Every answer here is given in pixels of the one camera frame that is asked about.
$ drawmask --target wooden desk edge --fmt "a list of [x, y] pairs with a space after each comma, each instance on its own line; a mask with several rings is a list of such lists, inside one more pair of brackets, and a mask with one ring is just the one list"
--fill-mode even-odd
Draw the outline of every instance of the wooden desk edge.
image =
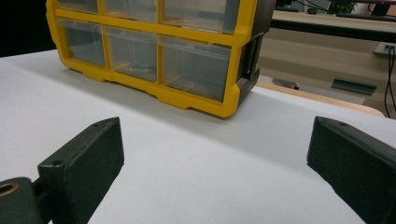
[[279, 92], [283, 92], [286, 94], [290, 94], [290, 95], [295, 95], [295, 96], [299, 96], [299, 97], [303, 97], [306, 99], [310, 99], [310, 100], [315, 100], [315, 101], [319, 101], [322, 103], [326, 103], [329, 105], [338, 105], [341, 107], [345, 107], [345, 108], [349, 108], [349, 109], [354, 109], [354, 110], [359, 110], [365, 113], [369, 113], [369, 114], [373, 114], [373, 115], [377, 115], [379, 117], [385, 117], [383, 113], [381, 113], [379, 110], [376, 110], [374, 108], [371, 108], [369, 106], [366, 105], [357, 105], [357, 104], [353, 104], [350, 102], [346, 102], [346, 101], [342, 101], [342, 100], [337, 100], [337, 99], [333, 99], [330, 97], [326, 97], [326, 96], [321, 96], [321, 95], [316, 95], [310, 92], [306, 92], [306, 91], [297, 91], [297, 90], [292, 90], [286, 87], [281, 87], [281, 86], [277, 86], [271, 83], [266, 83], [266, 82], [262, 82], [262, 81], [258, 81], [256, 86], [261, 87], [261, 88], [265, 88], [271, 91], [279, 91]]

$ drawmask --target desk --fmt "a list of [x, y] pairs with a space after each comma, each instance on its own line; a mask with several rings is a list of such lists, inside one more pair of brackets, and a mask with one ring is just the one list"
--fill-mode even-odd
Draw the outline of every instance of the desk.
[[263, 88], [218, 119], [98, 82], [56, 51], [0, 59], [0, 179], [120, 117], [125, 165], [91, 223], [362, 223], [306, 165], [315, 116], [396, 147], [396, 121]]
[[396, 43], [396, 24], [390, 21], [367, 21], [335, 17], [335, 15], [309, 15], [305, 12], [274, 11], [272, 28], [336, 35], [365, 40]]

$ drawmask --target yellow plastic frame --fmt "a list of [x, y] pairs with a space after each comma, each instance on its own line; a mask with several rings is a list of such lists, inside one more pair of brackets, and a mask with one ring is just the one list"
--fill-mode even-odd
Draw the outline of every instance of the yellow plastic frame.
[[[180, 27], [161, 24], [162, 0], [157, 0], [157, 23], [133, 21], [129, 19], [110, 17], [104, 14], [103, 1], [98, 1], [98, 14], [77, 12], [58, 7], [57, 0], [47, 1], [47, 20], [61, 62], [72, 69], [78, 70], [87, 77], [99, 81], [114, 81], [127, 85], [156, 96], [161, 102], [187, 109], [189, 107], [205, 111], [207, 113], [227, 118], [231, 116], [238, 107], [240, 90], [236, 85], [242, 47], [251, 38], [257, 0], [240, 0], [238, 18], [234, 33], [216, 34], [211, 32], [183, 29]], [[102, 35], [105, 67], [85, 63], [81, 60], [71, 58], [66, 43], [64, 28], [57, 25], [58, 18], [66, 18], [77, 21], [96, 22], [103, 25], [116, 26], [136, 31], [152, 32], [159, 35], [172, 35], [190, 40], [217, 43], [231, 47], [228, 74], [225, 83], [223, 102], [212, 100], [186, 91], [177, 90], [163, 84], [162, 74], [162, 46], [157, 46], [157, 81], [151, 82], [138, 77], [131, 77], [114, 71], [110, 68], [109, 49], [106, 44], [106, 36]]]

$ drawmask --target power outlet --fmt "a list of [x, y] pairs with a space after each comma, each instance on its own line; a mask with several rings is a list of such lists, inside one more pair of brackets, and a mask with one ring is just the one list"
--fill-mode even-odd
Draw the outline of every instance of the power outlet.
[[396, 48], [396, 44], [391, 44], [391, 43], [385, 43], [385, 42], [379, 42], [378, 45], [376, 46], [374, 52], [377, 54], [389, 54], [389, 47], [393, 46]]

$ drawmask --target yellow storage organizer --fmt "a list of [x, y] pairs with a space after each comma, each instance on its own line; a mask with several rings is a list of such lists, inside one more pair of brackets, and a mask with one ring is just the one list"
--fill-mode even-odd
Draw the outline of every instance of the yellow storage organizer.
[[274, 0], [48, 0], [62, 63], [229, 117], [257, 82]]

